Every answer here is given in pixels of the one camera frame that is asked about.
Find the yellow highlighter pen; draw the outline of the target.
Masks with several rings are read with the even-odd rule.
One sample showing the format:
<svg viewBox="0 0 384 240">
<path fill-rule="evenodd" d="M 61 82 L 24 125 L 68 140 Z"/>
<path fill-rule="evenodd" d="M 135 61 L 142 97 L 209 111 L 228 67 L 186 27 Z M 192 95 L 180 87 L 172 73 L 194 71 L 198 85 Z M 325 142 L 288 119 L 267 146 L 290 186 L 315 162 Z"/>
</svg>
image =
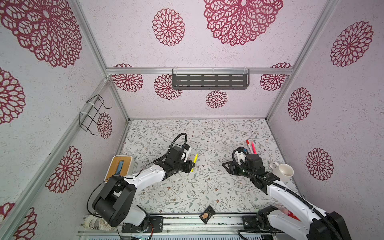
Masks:
<svg viewBox="0 0 384 240">
<path fill-rule="evenodd" d="M 195 155 L 195 158 L 194 158 L 194 161 L 193 161 L 194 165 L 193 165 L 193 167 L 191 169 L 191 173 L 194 171 L 194 167 L 196 166 L 196 162 L 197 162 L 198 156 L 199 156 L 199 154 Z"/>
</svg>

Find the white red marker pen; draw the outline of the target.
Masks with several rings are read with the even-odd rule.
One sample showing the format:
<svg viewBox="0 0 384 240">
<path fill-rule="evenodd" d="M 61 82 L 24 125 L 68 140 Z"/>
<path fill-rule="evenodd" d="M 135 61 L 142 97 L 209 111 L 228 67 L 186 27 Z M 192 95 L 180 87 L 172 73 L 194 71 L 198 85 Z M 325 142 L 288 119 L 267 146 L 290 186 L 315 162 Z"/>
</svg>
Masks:
<svg viewBox="0 0 384 240">
<path fill-rule="evenodd" d="M 247 143 L 247 146 L 248 146 L 248 149 L 249 149 L 250 154 L 253 154 L 254 151 L 253 151 L 253 149 L 252 149 L 252 146 L 251 146 L 249 140 L 246 140 L 246 143 Z"/>
</svg>

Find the pink highlighter pen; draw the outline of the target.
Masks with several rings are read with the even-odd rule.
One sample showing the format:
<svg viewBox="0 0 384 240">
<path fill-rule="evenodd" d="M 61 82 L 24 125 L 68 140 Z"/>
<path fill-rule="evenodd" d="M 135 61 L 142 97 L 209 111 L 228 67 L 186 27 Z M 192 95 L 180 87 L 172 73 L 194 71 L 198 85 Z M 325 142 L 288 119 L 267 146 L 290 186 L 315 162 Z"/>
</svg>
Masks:
<svg viewBox="0 0 384 240">
<path fill-rule="evenodd" d="M 253 153 L 257 154 L 257 151 L 256 151 L 256 148 L 255 148 L 255 145 L 254 145 L 253 141 L 251 141 L 251 147 L 252 147 Z"/>
</svg>

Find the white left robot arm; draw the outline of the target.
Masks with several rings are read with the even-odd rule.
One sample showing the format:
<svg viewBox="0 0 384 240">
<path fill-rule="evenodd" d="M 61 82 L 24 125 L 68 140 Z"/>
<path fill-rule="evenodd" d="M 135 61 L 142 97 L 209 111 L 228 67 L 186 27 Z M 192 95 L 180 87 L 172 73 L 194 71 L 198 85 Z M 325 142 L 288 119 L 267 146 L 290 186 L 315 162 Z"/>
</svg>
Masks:
<svg viewBox="0 0 384 240">
<path fill-rule="evenodd" d="M 95 198 L 93 209 L 111 227 L 131 224 L 144 231 L 149 225 L 150 214 L 138 206 L 133 206 L 136 193 L 174 174 L 189 174 L 196 165 L 188 159 L 191 150 L 189 145 L 172 147 L 160 160 L 136 177 L 112 176 Z"/>
</svg>

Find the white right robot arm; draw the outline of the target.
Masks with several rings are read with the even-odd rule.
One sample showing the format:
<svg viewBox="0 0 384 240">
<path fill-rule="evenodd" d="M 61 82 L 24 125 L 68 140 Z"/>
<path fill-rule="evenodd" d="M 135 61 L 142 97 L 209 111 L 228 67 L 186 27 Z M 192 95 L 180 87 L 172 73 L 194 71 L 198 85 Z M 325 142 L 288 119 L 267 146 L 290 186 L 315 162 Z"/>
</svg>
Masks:
<svg viewBox="0 0 384 240">
<path fill-rule="evenodd" d="M 289 189 L 275 174 L 267 172 L 261 157 L 238 148 L 232 160 L 223 163 L 225 170 L 233 176 L 248 178 L 254 186 L 274 198 L 287 210 L 285 214 L 275 206 L 267 206 L 250 217 L 243 217 L 244 228 L 238 231 L 261 235 L 271 240 L 274 235 L 287 234 L 295 240 L 349 240 L 351 235 L 344 218 L 328 213 L 305 200 Z"/>
</svg>

